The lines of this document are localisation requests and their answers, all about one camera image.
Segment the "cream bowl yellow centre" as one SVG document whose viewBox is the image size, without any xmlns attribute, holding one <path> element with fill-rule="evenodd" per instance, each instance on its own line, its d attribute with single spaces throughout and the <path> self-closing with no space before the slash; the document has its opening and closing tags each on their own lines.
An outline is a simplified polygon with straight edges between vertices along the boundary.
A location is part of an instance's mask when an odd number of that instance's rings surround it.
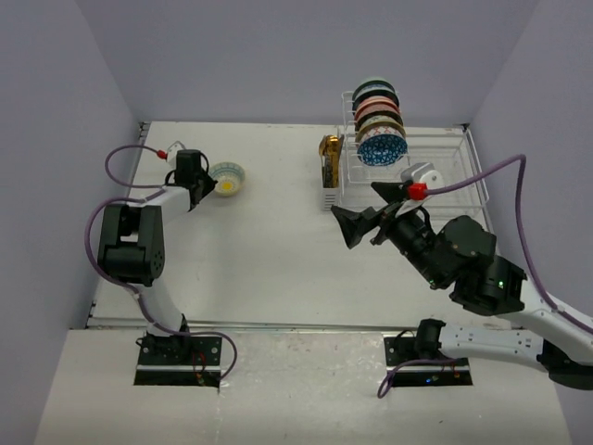
<svg viewBox="0 0 593 445">
<path fill-rule="evenodd" d="M 219 162 L 209 167 L 209 176 L 216 182 L 214 192 L 221 197 L 236 195 L 246 180 L 245 169 L 235 162 Z"/>
</svg>

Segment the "blue triangle pattern bowl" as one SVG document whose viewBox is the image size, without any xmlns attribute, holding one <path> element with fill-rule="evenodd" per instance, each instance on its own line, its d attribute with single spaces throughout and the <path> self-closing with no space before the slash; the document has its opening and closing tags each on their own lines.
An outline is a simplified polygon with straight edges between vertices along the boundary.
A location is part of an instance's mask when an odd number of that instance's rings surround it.
<svg viewBox="0 0 593 445">
<path fill-rule="evenodd" d="M 358 142 L 360 161 L 371 167 L 389 166 L 408 153 L 404 134 L 391 126 L 377 126 L 363 134 Z"/>
</svg>

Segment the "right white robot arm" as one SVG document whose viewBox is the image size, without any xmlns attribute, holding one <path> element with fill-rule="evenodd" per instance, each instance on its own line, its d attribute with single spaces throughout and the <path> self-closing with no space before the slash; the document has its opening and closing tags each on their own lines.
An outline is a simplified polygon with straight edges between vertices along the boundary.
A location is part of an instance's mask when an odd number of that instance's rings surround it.
<svg viewBox="0 0 593 445">
<path fill-rule="evenodd" d="M 420 321 L 400 362 L 378 389 L 384 397 L 407 366 L 453 368 L 481 358 L 514 362 L 548 375 L 554 383 L 592 388 L 592 322 L 552 296 L 538 295 L 535 281 L 496 252 L 497 238 L 473 218 L 462 215 L 435 232 L 429 212 L 405 210 L 403 183 L 374 183 L 384 207 L 356 212 L 331 209 L 348 248 L 369 232 L 371 243 L 390 242 L 433 290 L 448 290 L 467 312 L 512 323 L 511 329 L 470 328 L 437 319 Z"/>
</svg>

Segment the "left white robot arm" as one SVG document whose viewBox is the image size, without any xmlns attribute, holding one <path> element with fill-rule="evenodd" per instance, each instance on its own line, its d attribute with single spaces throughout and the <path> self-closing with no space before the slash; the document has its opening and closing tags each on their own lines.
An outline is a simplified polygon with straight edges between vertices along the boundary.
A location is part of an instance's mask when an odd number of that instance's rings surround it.
<svg viewBox="0 0 593 445">
<path fill-rule="evenodd" d="M 205 154 L 183 148 L 154 194 L 112 198 L 93 213 L 102 217 L 101 231 L 97 253 L 87 253 L 107 281 L 132 295 L 147 321 L 140 340 L 142 364 L 171 366 L 188 360 L 207 366 L 161 275 L 166 263 L 165 225 L 194 210 L 216 183 Z"/>
</svg>

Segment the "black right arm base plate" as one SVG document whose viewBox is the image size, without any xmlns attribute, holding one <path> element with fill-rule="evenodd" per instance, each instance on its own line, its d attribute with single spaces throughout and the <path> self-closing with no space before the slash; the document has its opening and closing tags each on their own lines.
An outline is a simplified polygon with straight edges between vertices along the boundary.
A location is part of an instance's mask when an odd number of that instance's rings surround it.
<svg viewBox="0 0 593 445">
<path fill-rule="evenodd" d="M 420 356 L 414 349 L 415 333 L 404 330 L 397 334 L 384 336 L 386 371 L 397 372 L 386 385 L 395 388 L 432 388 L 432 387 L 469 387 L 473 377 L 469 361 L 458 359 L 454 363 L 444 364 L 443 355 L 436 359 L 425 359 L 420 363 Z"/>
</svg>

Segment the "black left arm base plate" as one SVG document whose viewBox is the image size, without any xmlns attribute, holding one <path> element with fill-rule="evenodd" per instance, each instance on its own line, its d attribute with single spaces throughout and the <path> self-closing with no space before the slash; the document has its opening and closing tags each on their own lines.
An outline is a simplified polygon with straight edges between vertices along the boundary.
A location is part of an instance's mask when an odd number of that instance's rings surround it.
<svg viewBox="0 0 593 445">
<path fill-rule="evenodd" d="M 136 340 L 135 386 L 219 388 L 219 337 L 156 337 Z"/>
</svg>

